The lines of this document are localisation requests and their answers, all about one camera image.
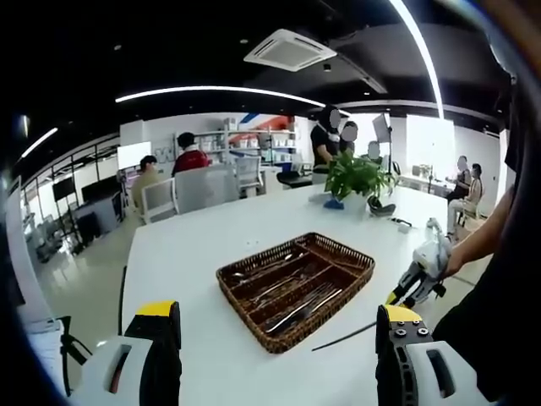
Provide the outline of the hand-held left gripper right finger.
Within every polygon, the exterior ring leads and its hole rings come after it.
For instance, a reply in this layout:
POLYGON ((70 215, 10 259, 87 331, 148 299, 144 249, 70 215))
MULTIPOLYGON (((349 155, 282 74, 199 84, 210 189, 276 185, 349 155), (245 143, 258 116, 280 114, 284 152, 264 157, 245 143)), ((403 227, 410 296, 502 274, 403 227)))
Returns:
POLYGON ((473 367, 410 309, 378 308, 375 352, 379 405, 486 404, 473 367))

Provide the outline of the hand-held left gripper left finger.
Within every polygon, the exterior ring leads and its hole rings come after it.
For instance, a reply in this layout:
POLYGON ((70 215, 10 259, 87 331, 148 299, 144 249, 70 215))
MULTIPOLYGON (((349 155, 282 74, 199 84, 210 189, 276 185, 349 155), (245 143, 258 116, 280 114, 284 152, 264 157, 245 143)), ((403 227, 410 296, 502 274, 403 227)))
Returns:
POLYGON ((122 335, 82 365, 72 405, 178 405, 182 375, 177 301, 146 304, 122 335))

